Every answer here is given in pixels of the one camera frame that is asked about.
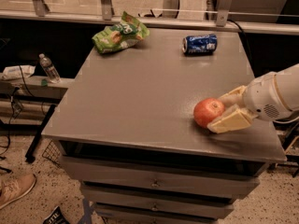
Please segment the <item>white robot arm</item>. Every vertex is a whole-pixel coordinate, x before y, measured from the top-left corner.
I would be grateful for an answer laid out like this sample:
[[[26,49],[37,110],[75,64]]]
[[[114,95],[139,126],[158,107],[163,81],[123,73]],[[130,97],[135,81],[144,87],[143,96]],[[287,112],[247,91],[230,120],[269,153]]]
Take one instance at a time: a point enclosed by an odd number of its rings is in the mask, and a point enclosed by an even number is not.
[[[246,129],[254,119],[274,121],[299,110],[299,64],[254,78],[219,98],[223,114],[208,123],[213,133]]]

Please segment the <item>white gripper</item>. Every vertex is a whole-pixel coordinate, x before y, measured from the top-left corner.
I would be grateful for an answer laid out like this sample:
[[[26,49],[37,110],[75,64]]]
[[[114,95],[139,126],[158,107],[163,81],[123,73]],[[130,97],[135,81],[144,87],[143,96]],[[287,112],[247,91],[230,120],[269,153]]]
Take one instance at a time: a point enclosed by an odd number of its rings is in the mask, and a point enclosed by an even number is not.
[[[253,79],[247,87],[239,86],[223,94],[219,100],[229,108],[209,122],[207,128],[213,133],[227,133],[248,128],[257,117],[289,117],[293,113],[292,83],[292,72],[270,72]]]

